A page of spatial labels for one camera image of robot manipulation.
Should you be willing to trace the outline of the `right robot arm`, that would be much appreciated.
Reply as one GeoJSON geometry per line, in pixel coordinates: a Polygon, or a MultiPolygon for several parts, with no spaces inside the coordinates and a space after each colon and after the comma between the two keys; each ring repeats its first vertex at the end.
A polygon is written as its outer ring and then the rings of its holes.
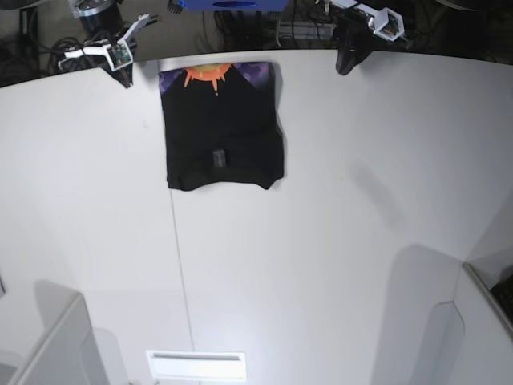
{"type": "Polygon", "coordinates": [[[79,53],[72,59],[83,59],[93,67],[100,67],[125,88],[131,87],[137,43],[133,37],[125,36],[129,26],[123,21],[119,2],[69,1],[68,5],[86,34],[79,53]]]}

